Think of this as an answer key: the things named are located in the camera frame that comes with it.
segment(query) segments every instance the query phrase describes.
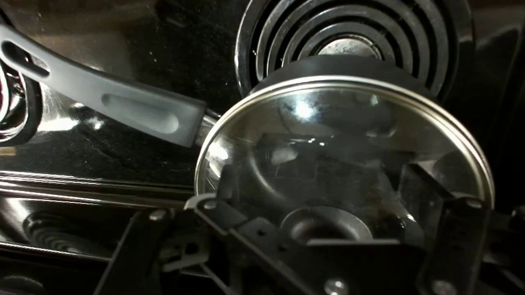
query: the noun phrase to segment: cookware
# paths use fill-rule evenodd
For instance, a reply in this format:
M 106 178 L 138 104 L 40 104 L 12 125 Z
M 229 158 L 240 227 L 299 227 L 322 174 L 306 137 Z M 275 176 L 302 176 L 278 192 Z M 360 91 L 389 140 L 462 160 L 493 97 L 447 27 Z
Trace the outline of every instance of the cookware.
M 0 46 L 10 68 L 143 133 L 193 146 L 206 128 L 201 101 L 86 69 L 7 27 Z M 197 161 L 196 194 L 217 192 L 302 243 L 330 233 L 424 245 L 447 199 L 493 207 L 494 184 L 473 137 L 421 94 L 386 63 L 293 64 L 215 123 Z

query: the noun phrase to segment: pot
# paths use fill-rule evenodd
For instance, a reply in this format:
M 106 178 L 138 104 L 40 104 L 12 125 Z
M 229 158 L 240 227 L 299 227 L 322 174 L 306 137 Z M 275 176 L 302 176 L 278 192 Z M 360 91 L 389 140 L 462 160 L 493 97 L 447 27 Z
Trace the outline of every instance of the pot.
M 425 245 L 448 199 L 494 205 L 475 138 L 386 63 L 293 64 L 215 123 L 202 101 L 86 69 L 7 27 L 0 45 L 10 68 L 124 125 L 179 146 L 206 135 L 196 194 L 266 217 L 301 243 L 332 233 Z

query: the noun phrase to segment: pan handle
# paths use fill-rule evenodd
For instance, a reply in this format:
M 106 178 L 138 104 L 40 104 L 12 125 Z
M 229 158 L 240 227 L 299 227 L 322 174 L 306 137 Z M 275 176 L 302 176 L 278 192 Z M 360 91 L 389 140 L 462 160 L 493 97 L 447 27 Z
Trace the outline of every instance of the pan handle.
M 74 64 L 5 25 L 0 25 L 0 58 L 24 76 L 124 125 L 179 146 L 196 143 L 206 112 L 201 101 Z

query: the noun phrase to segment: saucepan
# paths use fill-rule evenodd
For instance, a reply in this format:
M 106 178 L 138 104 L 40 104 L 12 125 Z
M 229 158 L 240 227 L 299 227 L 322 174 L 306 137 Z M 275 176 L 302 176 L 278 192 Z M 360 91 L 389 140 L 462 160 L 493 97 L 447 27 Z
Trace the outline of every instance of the saucepan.
M 12 28 L 0 28 L 0 46 L 2 61 L 24 76 L 138 132 L 188 148 L 206 133 L 196 194 L 263 215 L 299 243 L 425 245 L 445 200 L 494 205 L 475 138 L 388 63 L 325 56 L 291 64 L 214 122 L 202 101 L 74 64 Z

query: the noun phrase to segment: circular metal base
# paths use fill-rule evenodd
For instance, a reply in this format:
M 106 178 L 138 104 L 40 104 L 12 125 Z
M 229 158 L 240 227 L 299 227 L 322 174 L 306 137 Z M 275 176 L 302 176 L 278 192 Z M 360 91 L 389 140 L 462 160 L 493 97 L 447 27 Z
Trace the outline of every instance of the circular metal base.
M 363 220 L 335 207 L 299 209 L 284 219 L 281 228 L 302 245 L 324 240 L 373 240 L 373 233 Z
M 334 40 L 329 45 L 325 45 L 317 55 L 319 56 L 360 56 L 360 58 L 383 60 L 381 51 L 373 42 L 357 35 Z
M 440 97 L 458 71 L 458 55 L 465 53 L 460 43 L 470 40 L 458 32 L 473 35 L 473 28 L 465 28 L 470 25 L 465 7 L 450 0 L 250 2 L 237 40 L 242 92 L 250 94 L 294 61 L 348 55 L 396 64 Z

